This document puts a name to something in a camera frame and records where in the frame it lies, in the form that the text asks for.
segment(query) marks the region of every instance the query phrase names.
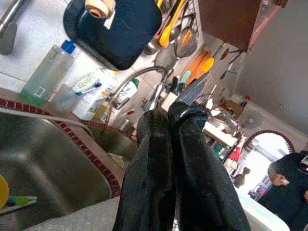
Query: stainless steel sink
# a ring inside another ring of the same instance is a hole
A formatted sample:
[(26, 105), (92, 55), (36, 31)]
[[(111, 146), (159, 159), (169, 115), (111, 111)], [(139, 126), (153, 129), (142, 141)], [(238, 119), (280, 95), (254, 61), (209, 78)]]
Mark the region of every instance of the stainless steel sink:
[(131, 161), (137, 153), (138, 146), (120, 132), (109, 130), (103, 133), (99, 128), (90, 128), (95, 142), (107, 153), (113, 153), (125, 157)]
[(0, 215), (0, 230), (19, 231), (111, 197), (103, 174), (43, 119), (0, 114), (0, 174), (10, 195), (38, 197), (34, 205)]

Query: kitchen faucet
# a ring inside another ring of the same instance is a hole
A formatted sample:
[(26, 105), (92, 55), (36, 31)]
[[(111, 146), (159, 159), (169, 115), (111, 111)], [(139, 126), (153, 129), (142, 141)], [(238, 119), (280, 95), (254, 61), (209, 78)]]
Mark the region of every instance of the kitchen faucet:
[(9, 55), (13, 51), (17, 24), (11, 22), (25, 0), (13, 0), (0, 18), (0, 54)]
[[(161, 66), (152, 66), (152, 67), (148, 67), (145, 68), (143, 70), (140, 70), (138, 72), (136, 72), (135, 74), (133, 74), (132, 76), (130, 76), (129, 78), (127, 78), (116, 90), (115, 93), (110, 94), (109, 97), (107, 98), (107, 101), (113, 101), (113, 99), (117, 99), (117, 97), (119, 96), (120, 92), (123, 90), (123, 88), (133, 79), (137, 78), (138, 76), (147, 73), (149, 71), (159, 71), (162, 73), (162, 79), (160, 81), (160, 83), (156, 86), (154, 92), (152, 93), (152, 95), (150, 96), (150, 99), (146, 102), (145, 106), (143, 107), (144, 111), (149, 111), (149, 110), (153, 110), (155, 108), (158, 107), (158, 100), (159, 100), (159, 95), (162, 92), (162, 90), (164, 89), (164, 84), (167, 80), (167, 72), (166, 69), (161, 67)], [(121, 107), (123, 107), (125, 105), (125, 103), (127, 103), (127, 101), (123, 101), (121, 105), (117, 105), (115, 106), (117, 109), (120, 109)]]

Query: black cutting board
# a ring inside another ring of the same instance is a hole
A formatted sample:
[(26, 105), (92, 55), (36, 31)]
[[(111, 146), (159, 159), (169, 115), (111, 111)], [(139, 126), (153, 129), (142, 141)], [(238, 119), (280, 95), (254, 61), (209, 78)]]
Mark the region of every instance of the black cutting board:
[(92, 17), (85, 0), (72, 0), (64, 13), (64, 28), (71, 39), (113, 70), (126, 70), (137, 60), (162, 23), (154, 0), (115, 0), (110, 30), (106, 19)]

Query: blue bottle cap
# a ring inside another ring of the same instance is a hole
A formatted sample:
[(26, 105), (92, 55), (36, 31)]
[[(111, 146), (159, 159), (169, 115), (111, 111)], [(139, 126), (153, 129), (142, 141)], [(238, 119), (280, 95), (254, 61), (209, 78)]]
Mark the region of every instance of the blue bottle cap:
[(71, 40), (70, 42), (65, 40), (61, 48), (65, 50), (67, 53), (71, 54), (75, 49), (74, 42), (75, 42), (74, 40)]

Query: wooden cabinet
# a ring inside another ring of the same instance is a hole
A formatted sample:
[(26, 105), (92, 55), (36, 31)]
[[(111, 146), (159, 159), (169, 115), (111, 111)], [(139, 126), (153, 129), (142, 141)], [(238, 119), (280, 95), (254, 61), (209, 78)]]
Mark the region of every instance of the wooden cabinet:
[(247, 51), (288, 0), (199, 0), (202, 30)]

